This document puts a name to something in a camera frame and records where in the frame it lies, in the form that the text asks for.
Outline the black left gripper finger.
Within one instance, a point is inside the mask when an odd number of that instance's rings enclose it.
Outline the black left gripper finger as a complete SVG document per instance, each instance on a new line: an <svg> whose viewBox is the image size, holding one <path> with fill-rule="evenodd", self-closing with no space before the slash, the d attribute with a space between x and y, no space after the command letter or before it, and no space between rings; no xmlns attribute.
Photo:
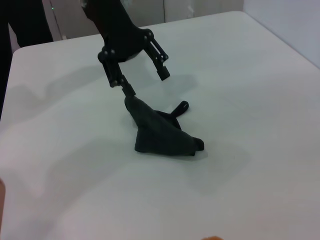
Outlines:
<svg viewBox="0 0 320 240"><path fill-rule="evenodd" d="M169 56L165 53L165 51L161 48L158 42L155 40L154 36L145 35L144 36L144 51L147 53L149 58L152 60L157 74L162 81L170 77L170 73L166 66L164 66L164 62L168 60Z"/></svg>
<svg viewBox="0 0 320 240"><path fill-rule="evenodd" d="M133 97L136 95L133 87L123 75L118 60L111 52L102 49L98 54L98 60L103 66L111 88L122 87L122 91L126 97Z"/></svg>

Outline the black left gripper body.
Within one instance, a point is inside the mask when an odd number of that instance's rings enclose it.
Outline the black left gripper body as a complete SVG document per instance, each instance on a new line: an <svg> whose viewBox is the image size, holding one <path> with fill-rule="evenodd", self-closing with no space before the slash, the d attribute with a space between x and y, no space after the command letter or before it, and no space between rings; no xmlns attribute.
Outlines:
<svg viewBox="0 0 320 240"><path fill-rule="evenodd" d="M134 58L153 38L137 27L119 0L83 0L82 9L101 34L105 50L119 62Z"/></svg>

